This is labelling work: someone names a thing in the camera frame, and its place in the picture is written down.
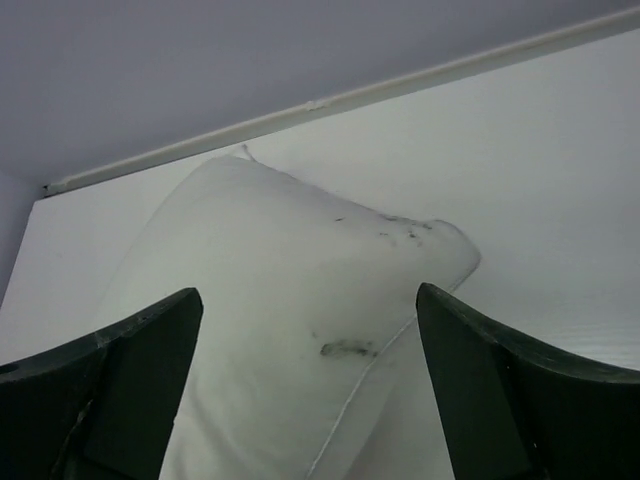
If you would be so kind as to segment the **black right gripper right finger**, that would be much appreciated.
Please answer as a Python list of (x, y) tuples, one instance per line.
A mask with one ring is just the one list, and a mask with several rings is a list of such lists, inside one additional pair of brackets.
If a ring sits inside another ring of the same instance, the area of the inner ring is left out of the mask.
[(455, 478), (638, 478), (638, 371), (551, 346), (432, 284), (416, 308)]

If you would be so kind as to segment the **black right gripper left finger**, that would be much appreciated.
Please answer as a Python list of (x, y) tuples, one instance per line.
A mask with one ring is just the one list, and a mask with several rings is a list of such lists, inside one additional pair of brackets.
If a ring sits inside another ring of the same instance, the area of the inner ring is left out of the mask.
[(203, 316), (194, 288), (1, 368), (4, 479), (156, 479)]

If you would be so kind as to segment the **white pillow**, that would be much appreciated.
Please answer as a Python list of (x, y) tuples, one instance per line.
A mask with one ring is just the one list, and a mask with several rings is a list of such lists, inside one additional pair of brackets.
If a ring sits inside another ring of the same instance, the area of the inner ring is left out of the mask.
[(163, 201), (97, 308), (104, 325), (186, 287), (203, 316), (164, 479), (358, 479), (380, 423), (450, 478), (419, 287), (481, 255), (456, 226), (388, 216), (251, 158), (212, 159)]

